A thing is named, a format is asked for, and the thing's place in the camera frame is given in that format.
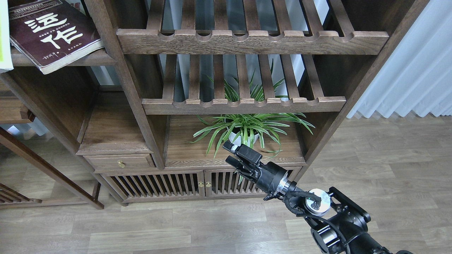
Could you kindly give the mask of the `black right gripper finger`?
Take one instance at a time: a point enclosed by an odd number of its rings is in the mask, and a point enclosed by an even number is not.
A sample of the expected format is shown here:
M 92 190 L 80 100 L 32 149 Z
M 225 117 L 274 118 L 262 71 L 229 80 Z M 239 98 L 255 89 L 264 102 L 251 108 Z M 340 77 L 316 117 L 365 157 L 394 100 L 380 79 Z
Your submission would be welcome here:
M 229 165 L 233 166 L 236 169 L 236 171 L 238 173 L 240 173 L 241 175 L 243 175 L 243 176 L 245 176 L 245 175 L 250 176 L 250 171 L 242 164 L 242 162 L 240 162 L 236 158 L 234 158 L 232 156 L 228 156 L 225 161 Z
M 239 158 L 244 165 L 261 166 L 262 155 L 247 145 L 237 146 L 227 140 L 223 144 L 223 148 Z

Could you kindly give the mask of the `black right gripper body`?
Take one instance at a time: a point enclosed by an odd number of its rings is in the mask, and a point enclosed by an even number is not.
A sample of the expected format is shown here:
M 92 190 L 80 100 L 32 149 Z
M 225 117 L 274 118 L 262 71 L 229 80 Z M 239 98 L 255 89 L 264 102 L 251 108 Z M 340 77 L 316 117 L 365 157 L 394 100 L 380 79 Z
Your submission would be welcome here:
M 288 180 L 287 170 L 271 161 L 258 166 L 247 161 L 238 161 L 236 169 L 245 179 L 255 183 L 257 188 L 267 194 L 265 200 L 282 200 L 287 192 L 293 191 L 293 182 Z

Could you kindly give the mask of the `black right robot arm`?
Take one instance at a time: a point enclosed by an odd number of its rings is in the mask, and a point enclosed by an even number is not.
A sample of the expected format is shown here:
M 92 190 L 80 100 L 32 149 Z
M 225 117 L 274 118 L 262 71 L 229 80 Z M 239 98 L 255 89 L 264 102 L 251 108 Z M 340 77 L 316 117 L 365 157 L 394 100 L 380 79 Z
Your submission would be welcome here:
M 389 254 L 368 234 L 367 224 L 371 221 L 368 212 L 337 188 L 331 187 L 328 192 L 304 191 L 288 180 L 286 169 L 273 162 L 262 163 L 262 155 L 252 148 L 230 141 L 223 148 L 232 153 L 226 162 L 264 191 L 265 201 L 279 199 L 290 212 L 305 219 L 322 253 Z

